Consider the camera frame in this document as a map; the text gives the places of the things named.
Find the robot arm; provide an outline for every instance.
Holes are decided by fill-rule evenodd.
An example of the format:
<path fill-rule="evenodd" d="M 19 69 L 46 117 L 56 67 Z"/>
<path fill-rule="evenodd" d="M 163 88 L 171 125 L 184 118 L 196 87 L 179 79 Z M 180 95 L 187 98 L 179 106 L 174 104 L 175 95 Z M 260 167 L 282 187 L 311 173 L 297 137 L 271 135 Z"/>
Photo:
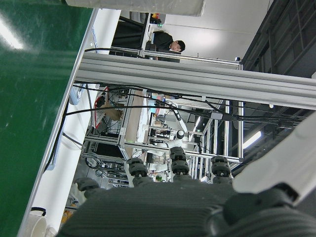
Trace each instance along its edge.
<path fill-rule="evenodd" d="M 316 184 L 316 113 L 305 119 L 278 146 L 248 165 L 233 181 L 239 193 L 257 194 L 279 184 L 296 192 L 298 204 Z"/>

